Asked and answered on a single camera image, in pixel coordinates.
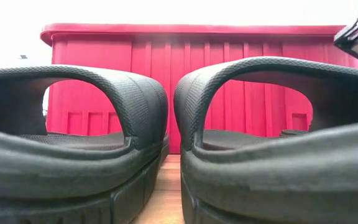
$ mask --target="red storage box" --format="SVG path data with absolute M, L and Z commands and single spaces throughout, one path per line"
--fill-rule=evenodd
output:
M 170 152 L 180 152 L 173 93 L 185 74 L 207 65 L 253 56 L 283 56 L 358 68 L 358 60 L 333 46 L 342 26 L 187 26 L 52 24 L 41 39 L 53 47 L 52 63 L 110 68 L 158 80 L 169 98 Z M 206 129 L 278 136 L 282 129 L 307 130 L 309 101 L 282 86 L 227 82 L 209 107 Z M 79 81 L 50 88 L 49 131 L 99 135 L 121 129 L 101 91 Z

